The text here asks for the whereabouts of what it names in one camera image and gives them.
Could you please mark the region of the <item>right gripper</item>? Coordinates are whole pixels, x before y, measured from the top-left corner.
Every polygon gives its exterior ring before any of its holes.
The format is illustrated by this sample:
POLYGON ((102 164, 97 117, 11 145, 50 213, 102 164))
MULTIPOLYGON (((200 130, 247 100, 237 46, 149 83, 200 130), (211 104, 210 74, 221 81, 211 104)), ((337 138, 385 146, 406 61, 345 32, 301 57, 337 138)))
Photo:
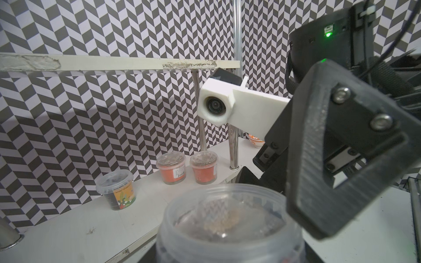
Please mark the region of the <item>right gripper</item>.
POLYGON ((293 96, 292 123, 255 156, 257 184, 283 192, 313 238, 335 236, 421 160, 421 83, 381 62, 374 89, 331 60, 311 67, 293 96))

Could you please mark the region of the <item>clear cup orange contents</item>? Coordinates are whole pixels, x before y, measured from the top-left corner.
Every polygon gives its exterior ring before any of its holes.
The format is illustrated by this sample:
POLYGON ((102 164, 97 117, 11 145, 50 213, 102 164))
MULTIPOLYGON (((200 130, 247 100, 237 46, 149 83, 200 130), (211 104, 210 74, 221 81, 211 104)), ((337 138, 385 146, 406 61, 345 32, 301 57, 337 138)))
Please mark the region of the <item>clear cup orange contents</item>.
POLYGON ((166 207, 157 233, 159 263, 303 263, 301 227, 286 197, 249 184, 209 185, 166 207))

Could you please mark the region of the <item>tin can pull-tab lid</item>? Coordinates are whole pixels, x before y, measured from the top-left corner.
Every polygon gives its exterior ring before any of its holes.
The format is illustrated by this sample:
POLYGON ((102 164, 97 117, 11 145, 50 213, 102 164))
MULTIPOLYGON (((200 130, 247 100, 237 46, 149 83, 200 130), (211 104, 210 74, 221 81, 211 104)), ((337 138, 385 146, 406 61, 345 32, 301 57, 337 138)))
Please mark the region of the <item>tin can pull-tab lid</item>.
POLYGON ((6 251, 24 239, 24 235, 13 229, 4 219, 0 220, 0 247, 1 252, 6 251))

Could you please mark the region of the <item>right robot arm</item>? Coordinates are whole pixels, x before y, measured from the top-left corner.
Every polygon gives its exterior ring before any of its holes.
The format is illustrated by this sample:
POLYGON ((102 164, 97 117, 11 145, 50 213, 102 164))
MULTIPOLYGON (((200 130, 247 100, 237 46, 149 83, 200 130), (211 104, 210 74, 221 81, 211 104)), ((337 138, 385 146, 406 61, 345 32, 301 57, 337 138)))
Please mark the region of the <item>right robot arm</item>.
POLYGON ((284 110, 264 105, 248 132, 265 141, 260 183, 287 196, 315 239, 336 235, 421 160, 420 93, 373 56, 370 4, 358 3, 289 36, 284 110))

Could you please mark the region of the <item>white two-tier shelf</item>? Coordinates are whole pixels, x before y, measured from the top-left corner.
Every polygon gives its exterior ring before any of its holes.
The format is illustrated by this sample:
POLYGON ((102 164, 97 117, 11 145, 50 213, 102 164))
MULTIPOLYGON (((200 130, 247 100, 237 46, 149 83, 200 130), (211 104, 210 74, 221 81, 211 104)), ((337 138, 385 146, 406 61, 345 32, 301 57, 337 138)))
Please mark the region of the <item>white two-tier shelf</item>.
MULTIPOLYGON (((217 68, 240 69, 241 61, 1 53, 2 72, 190 70, 197 81, 199 71, 217 68)), ((120 170, 112 172, 100 180, 97 190, 107 197, 109 205, 124 206, 125 203, 118 200, 127 201, 134 197, 133 174, 120 170)))

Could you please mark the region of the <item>orange patterned bowl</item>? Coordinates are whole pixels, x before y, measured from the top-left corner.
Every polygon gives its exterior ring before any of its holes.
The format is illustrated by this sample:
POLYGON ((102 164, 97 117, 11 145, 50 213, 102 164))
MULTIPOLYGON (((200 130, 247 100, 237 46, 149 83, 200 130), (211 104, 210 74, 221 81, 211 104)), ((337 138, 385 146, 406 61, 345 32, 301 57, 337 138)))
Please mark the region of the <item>orange patterned bowl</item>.
POLYGON ((247 138, 255 148, 261 149, 263 145, 265 144, 263 140, 260 140, 259 138, 254 137, 251 134, 247 134, 247 138))

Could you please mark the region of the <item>small cup front right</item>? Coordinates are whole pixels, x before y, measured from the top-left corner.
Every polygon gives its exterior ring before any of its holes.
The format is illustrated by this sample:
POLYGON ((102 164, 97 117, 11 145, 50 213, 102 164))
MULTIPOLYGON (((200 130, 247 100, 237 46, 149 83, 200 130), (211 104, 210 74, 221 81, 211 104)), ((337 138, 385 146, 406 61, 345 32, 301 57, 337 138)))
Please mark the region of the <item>small cup front right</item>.
POLYGON ((218 155, 213 151, 200 151, 190 158, 195 180, 198 184, 211 184, 217 179, 218 155))

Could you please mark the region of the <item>small cup back right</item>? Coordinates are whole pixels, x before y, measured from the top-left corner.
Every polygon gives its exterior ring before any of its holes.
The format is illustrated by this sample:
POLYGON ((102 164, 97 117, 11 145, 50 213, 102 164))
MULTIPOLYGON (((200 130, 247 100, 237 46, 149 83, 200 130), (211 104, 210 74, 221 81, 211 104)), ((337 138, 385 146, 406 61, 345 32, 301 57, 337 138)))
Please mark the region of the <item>small cup back right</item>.
POLYGON ((185 155, 176 151, 165 153, 157 159, 156 165, 165 184, 174 185, 186 178, 185 161, 185 155))

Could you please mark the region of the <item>small cup yellow label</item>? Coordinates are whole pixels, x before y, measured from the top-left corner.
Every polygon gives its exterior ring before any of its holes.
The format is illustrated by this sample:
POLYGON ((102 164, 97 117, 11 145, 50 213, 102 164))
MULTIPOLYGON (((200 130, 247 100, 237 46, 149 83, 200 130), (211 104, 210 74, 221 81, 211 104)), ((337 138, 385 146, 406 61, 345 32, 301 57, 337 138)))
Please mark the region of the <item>small cup yellow label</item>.
POLYGON ((96 182, 96 191, 106 198, 112 210, 123 210, 136 200, 134 175, 128 170, 116 170, 96 182))

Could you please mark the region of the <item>right aluminium corner post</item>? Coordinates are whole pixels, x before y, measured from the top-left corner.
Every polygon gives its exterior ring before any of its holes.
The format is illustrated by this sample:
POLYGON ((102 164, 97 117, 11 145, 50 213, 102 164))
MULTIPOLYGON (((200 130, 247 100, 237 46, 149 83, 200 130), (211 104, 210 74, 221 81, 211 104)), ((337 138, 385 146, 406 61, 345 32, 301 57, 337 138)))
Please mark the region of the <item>right aluminium corner post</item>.
POLYGON ((243 57, 242 57, 242 6, 241 0, 233 0, 233 41, 234 58, 240 62, 240 67, 236 69, 236 74, 243 77, 243 57))

